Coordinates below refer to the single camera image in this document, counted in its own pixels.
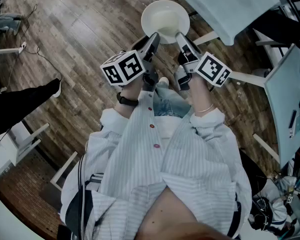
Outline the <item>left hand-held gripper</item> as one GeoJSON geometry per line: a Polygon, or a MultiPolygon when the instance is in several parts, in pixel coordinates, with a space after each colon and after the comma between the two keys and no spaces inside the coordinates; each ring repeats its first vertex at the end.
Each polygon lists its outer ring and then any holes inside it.
{"type": "Polygon", "coordinates": [[[151,60],[157,52],[160,41],[158,32],[150,37],[145,35],[132,45],[131,51],[120,52],[105,61],[100,66],[100,70],[108,83],[120,91],[142,76],[146,89],[154,87],[157,83],[157,72],[151,60]]]}

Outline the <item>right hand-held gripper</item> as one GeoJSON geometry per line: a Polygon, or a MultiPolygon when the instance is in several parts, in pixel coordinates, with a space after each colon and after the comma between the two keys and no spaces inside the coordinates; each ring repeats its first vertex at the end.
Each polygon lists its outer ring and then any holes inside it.
{"type": "Polygon", "coordinates": [[[202,55],[200,49],[192,40],[181,32],[175,35],[180,53],[179,67],[174,73],[174,79],[179,91],[190,89],[189,81],[194,73],[205,79],[214,87],[220,88],[230,77],[232,70],[209,52],[202,55]]]}

